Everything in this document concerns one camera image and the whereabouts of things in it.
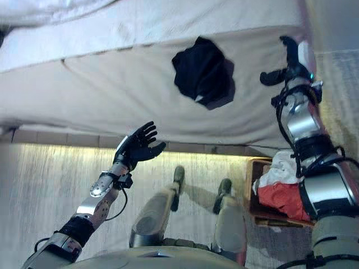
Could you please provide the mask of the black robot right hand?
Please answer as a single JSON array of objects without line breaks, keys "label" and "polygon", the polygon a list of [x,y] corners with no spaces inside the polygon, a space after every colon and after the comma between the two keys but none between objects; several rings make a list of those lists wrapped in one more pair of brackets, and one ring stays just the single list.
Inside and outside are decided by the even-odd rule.
[{"label": "black robot right hand", "polygon": [[274,86],[295,78],[304,78],[312,82],[316,74],[314,51],[307,40],[296,42],[290,36],[280,36],[287,50],[287,67],[260,74],[260,82],[265,86]]}]

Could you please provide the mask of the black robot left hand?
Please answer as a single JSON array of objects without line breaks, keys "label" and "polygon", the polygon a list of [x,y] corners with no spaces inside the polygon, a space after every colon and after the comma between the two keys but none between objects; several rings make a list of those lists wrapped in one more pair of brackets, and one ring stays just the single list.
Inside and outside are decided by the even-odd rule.
[{"label": "black robot left hand", "polygon": [[119,162],[128,171],[133,171],[138,162],[148,161],[159,156],[166,148],[166,143],[161,142],[151,147],[150,144],[157,140],[157,134],[156,125],[153,121],[139,127],[118,145],[113,163]]}]

